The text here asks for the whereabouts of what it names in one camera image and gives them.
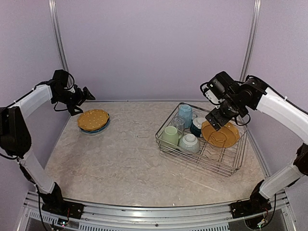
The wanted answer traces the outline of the yellow polka dot plate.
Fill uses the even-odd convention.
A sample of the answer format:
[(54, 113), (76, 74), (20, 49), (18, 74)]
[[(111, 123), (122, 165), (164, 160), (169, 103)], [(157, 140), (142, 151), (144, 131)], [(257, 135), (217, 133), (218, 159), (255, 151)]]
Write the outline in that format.
[(87, 131), (103, 127), (110, 118), (109, 114), (102, 109), (92, 109), (82, 113), (77, 119), (77, 125)]

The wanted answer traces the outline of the blue polka dot plate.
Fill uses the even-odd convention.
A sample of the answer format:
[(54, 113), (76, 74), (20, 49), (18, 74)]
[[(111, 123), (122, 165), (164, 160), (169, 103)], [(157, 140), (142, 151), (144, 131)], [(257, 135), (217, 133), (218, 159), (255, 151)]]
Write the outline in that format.
[(80, 128), (79, 130), (81, 132), (83, 132), (83, 133), (86, 133), (86, 134), (97, 134), (97, 133), (100, 133), (103, 130), (105, 130), (108, 127), (109, 124), (110, 124), (110, 119), (108, 119), (107, 123), (103, 127), (99, 128), (99, 129), (92, 130), (92, 131), (87, 131), (87, 130), (84, 130), (84, 129)]

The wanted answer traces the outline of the pale striped bowl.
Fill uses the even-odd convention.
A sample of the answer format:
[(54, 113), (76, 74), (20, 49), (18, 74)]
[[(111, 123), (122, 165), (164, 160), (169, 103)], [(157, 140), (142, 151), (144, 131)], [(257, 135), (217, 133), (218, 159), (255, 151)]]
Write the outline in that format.
[(189, 133), (181, 137), (178, 147), (185, 154), (195, 154), (200, 150), (200, 142), (195, 135)]

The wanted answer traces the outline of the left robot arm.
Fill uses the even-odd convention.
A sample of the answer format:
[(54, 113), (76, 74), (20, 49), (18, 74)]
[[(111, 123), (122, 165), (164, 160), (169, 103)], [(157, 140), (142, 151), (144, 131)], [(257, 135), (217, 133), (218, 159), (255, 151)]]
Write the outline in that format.
[(36, 84), (20, 99), (0, 109), (0, 147), (6, 152), (3, 157), (17, 161), (26, 179), (37, 188), (44, 204), (57, 214), (67, 210), (67, 202), (58, 184), (48, 176), (33, 152), (26, 119), (46, 102), (65, 104), (71, 116), (81, 114), (80, 106), (84, 101), (95, 97), (87, 87), (68, 86), (71, 77), (63, 69), (56, 70), (52, 79)]

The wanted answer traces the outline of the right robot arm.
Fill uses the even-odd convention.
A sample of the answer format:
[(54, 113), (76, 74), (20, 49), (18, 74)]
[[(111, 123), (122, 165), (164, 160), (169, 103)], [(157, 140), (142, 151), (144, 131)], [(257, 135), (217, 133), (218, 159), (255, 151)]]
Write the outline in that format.
[(278, 191), (288, 187), (308, 174), (308, 114), (283, 97), (264, 80), (248, 75), (245, 81), (234, 80), (222, 71), (200, 85), (200, 91), (215, 108), (206, 115), (206, 120), (215, 131), (222, 129), (230, 120), (257, 111), (295, 134), (302, 144), (296, 157), (269, 178), (261, 181), (246, 203), (249, 213), (255, 214)]

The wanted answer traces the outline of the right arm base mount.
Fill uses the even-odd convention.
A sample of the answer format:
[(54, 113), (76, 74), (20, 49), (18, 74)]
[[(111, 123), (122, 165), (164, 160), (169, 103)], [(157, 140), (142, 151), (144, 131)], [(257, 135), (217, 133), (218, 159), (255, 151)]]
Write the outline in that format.
[(242, 218), (269, 211), (272, 209), (272, 206), (268, 200), (262, 203), (259, 201), (244, 200), (231, 203), (230, 209), (232, 218)]

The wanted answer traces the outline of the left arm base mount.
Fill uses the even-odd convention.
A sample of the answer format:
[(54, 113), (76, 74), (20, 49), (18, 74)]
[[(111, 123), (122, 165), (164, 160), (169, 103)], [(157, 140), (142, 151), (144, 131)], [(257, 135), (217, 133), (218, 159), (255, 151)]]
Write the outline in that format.
[(84, 207), (81, 203), (64, 201), (61, 205), (43, 204), (42, 210), (67, 218), (81, 219)]

